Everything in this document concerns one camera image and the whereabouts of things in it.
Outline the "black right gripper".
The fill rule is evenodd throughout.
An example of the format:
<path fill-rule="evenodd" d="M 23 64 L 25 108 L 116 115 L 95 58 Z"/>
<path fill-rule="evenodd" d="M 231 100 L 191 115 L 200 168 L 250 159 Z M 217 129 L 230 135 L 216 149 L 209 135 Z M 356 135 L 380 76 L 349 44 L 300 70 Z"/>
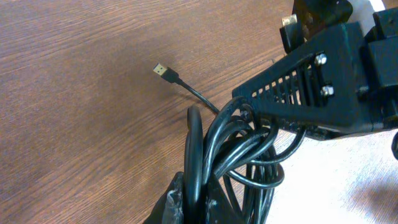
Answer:
<path fill-rule="evenodd" d="M 318 126 L 338 136 L 376 132 L 372 102 L 383 130 L 397 129 L 397 8 L 373 14 L 375 25 L 365 35 L 363 50 L 366 72 L 360 25 L 340 24 L 352 13 L 348 0 L 295 0 L 292 14 L 310 40 L 232 95 L 245 98 L 261 116 Z M 370 102 L 360 97 L 367 84 Z"/>

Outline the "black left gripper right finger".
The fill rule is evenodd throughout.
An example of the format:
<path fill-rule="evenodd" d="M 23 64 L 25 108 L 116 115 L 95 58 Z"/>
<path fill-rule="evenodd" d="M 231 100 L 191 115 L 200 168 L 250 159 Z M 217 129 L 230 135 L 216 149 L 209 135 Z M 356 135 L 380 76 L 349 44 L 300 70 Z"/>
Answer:
<path fill-rule="evenodd" d="M 212 175 L 207 185 L 205 200 L 206 224 L 243 224 L 244 220 L 233 210 L 218 179 Z"/>

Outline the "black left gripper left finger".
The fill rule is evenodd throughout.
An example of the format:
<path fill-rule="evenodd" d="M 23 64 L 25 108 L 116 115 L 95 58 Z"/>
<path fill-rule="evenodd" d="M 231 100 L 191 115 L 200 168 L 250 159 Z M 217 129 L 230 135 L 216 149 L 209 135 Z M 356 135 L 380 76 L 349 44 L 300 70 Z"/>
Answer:
<path fill-rule="evenodd" d="M 143 224 L 182 224 L 183 220 L 183 172 L 177 172 Z"/>

